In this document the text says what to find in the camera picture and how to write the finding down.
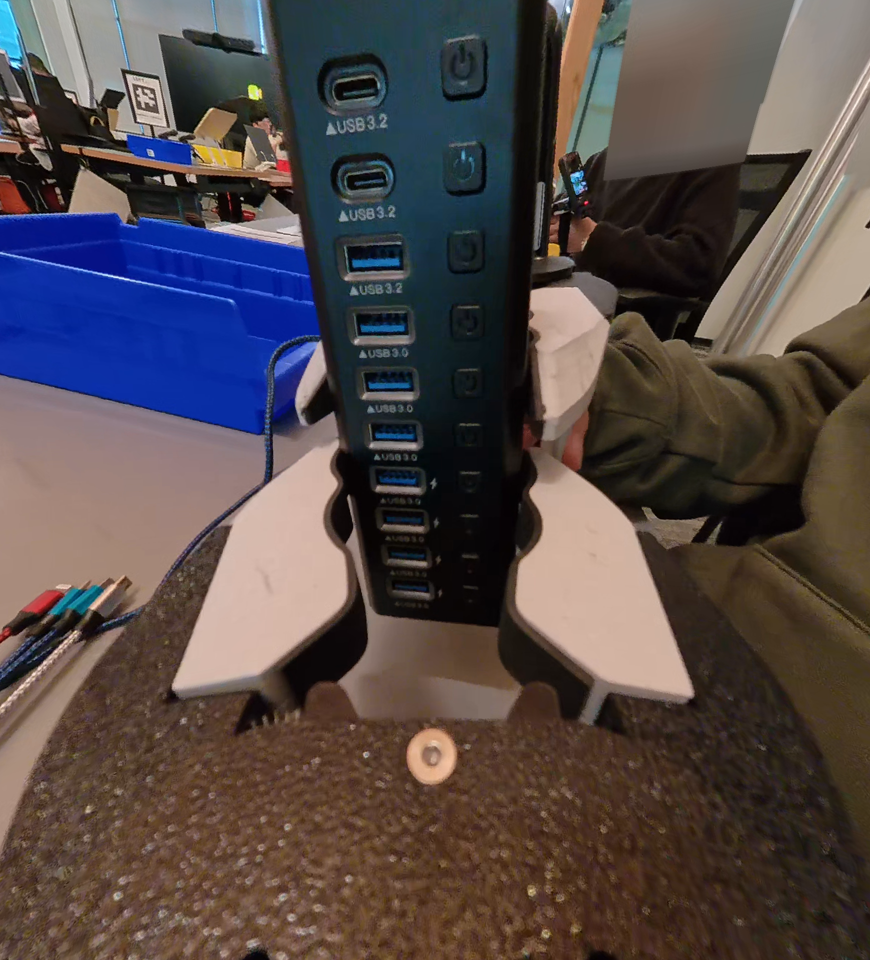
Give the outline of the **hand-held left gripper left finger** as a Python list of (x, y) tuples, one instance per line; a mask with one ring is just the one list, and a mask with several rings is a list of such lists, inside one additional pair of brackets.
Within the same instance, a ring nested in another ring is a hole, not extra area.
[(178, 698), (249, 692), (288, 711), (364, 655), (366, 606), (337, 454), (336, 440), (313, 447), (231, 523), (172, 682)]

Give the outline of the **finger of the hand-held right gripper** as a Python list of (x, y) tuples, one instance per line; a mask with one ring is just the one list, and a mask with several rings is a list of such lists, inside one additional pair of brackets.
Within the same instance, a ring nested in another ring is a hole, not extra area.
[(314, 426), (336, 414), (333, 389), (323, 348), (315, 348), (308, 358), (295, 393), (295, 410), (299, 423)]
[(541, 445), (564, 445), (589, 409), (609, 321), (575, 287), (545, 287), (529, 300), (528, 421)]

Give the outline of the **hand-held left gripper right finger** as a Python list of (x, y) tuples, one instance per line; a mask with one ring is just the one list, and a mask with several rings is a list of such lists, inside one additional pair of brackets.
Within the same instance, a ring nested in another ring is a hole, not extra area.
[(502, 665), (523, 687), (547, 685), (561, 716), (585, 724), (612, 695), (691, 702), (693, 681), (632, 522), (549, 453), (526, 455)]

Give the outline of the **black USB hub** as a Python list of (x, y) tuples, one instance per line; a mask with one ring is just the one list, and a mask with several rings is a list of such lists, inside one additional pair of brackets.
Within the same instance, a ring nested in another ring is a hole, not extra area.
[(545, 2), (268, 2), (370, 605), (495, 627), (525, 486)]

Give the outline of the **person's right forearm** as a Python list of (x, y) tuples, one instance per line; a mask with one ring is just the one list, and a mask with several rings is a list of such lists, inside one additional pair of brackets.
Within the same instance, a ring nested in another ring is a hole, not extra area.
[(852, 390), (803, 344), (781, 356), (701, 358), (615, 318), (588, 406), (579, 474), (626, 507), (688, 520), (804, 481), (829, 414)]

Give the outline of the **grey desk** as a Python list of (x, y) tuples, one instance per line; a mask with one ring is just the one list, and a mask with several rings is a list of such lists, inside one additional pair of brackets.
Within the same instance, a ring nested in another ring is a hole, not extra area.
[[(0, 376), (0, 627), (58, 583), (127, 574), (145, 602), (262, 473), (260, 436)], [(367, 616), (342, 680), (361, 718), (509, 713), (496, 630)]]

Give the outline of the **wooden office desk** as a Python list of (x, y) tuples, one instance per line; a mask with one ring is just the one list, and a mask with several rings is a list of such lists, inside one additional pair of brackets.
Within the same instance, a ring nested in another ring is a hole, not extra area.
[(126, 150), (64, 143), (63, 154), (127, 197), (129, 222), (141, 219), (205, 227), (212, 217), (204, 200), (211, 198), (214, 216), (223, 224), (245, 218), (243, 200), (265, 199), (272, 192), (290, 193), (292, 176), (279, 170), (180, 164), (137, 156)]

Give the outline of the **person's right hand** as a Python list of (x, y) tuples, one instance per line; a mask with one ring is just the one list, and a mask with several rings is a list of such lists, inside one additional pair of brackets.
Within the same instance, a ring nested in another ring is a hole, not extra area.
[(585, 412), (565, 434), (561, 449), (561, 463), (573, 473), (582, 469), (585, 457), (586, 436), (590, 426), (590, 414)]

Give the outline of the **blue plastic bin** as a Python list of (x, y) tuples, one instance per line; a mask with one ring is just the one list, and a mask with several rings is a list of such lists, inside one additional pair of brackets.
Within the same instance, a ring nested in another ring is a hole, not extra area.
[(316, 335), (305, 252), (116, 214), (0, 215), (0, 376), (260, 434), (266, 369)]

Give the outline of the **silver metal pole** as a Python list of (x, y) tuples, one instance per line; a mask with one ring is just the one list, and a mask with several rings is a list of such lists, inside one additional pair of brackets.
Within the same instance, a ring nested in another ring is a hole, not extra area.
[(777, 311), (793, 270), (841, 191), (870, 107), (870, 56), (831, 129), (806, 166), (796, 197), (741, 291), (712, 353), (753, 353)]

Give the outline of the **cardboard box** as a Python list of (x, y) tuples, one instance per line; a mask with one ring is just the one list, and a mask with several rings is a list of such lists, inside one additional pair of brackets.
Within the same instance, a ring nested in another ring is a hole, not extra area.
[(226, 136), (236, 125), (238, 115), (231, 110), (218, 106), (209, 108), (193, 131), (193, 143), (196, 145), (224, 148)]

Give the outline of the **small blue bin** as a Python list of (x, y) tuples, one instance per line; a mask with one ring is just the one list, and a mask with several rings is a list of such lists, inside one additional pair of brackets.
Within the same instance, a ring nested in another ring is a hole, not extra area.
[(192, 149), (189, 143), (173, 139), (128, 134), (126, 145), (136, 158), (149, 162), (191, 165)]

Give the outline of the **black television screen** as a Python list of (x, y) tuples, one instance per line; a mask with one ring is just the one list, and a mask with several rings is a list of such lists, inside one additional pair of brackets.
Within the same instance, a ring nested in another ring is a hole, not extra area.
[(165, 33), (158, 42), (176, 129), (192, 133), (208, 110), (237, 100), (277, 119), (274, 68), (265, 54), (226, 51)]

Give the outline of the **white square-code sign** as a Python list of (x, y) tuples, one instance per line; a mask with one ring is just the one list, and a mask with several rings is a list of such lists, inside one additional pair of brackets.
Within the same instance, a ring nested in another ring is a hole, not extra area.
[(171, 124), (162, 78), (125, 68), (121, 70), (121, 77), (132, 122), (152, 130), (169, 130)]

